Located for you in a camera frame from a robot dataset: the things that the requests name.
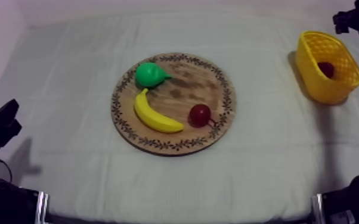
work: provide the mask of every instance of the plastic fruit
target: plastic fruit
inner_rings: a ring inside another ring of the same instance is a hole
[[[136,71],[135,81],[143,87],[152,87],[171,77],[155,63],[142,63]]]
[[[192,126],[203,127],[209,123],[212,112],[207,105],[196,104],[189,112],[189,119]]]
[[[321,72],[323,72],[323,74],[325,76],[327,76],[327,78],[332,79],[332,77],[334,76],[334,66],[329,63],[329,62],[319,62],[317,63],[318,68],[320,68]]]
[[[138,117],[150,128],[159,132],[173,133],[183,130],[184,125],[176,120],[159,114],[149,106],[146,98],[147,89],[144,89],[135,98],[135,112]]]

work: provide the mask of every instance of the yellow basket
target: yellow basket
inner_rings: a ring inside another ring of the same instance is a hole
[[[319,62],[333,64],[335,72],[331,79],[321,72]],[[301,34],[296,65],[309,94],[318,102],[337,104],[359,86],[359,66],[343,43],[326,33],[307,31]]]

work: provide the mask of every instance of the round wooden tray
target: round wooden tray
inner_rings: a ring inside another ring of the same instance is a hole
[[[182,132],[155,131],[135,114],[135,97],[142,90],[135,84],[135,71],[147,61],[158,64],[173,77],[149,90],[149,104],[159,113],[183,123]],[[190,126],[188,114],[196,104],[208,105],[216,123],[201,128]],[[157,155],[186,155],[219,140],[231,126],[235,107],[234,87],[215,64],[190,54],[159,54],[132,66],[118,81],[112,96],[112,119],[119,133],[141,150]]]

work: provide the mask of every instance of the yellow banana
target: yellow banana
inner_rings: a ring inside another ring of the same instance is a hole
[[[172,133],[183,130],[183,124],[162,114],[159,114],[149,106],[146,98],[147,91],[147,89],[144,89],[135,98],[135,111],[137,112],[138,117],[147,126],[154,130],[158,130],[159,132]]]

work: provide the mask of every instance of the white fabric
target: white fabric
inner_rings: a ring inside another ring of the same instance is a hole
[[[299,34],[333,34],[331,17],[241,7],[140,10],[29,31],[0,80],[0,106],[16,98],[23,125],[0,151],[14,183],[50,193],[53,212],[148,223],[293,219],[310,212],[313,194],[349,184],[359,175],[359,88],[342,105],[318,105],[291,66]],[[359,36],[338,37],[359,64]],[[235,86],[233,125],[207,150],[158,157],[113,126],[118,79],[163,52],[211,60]]]

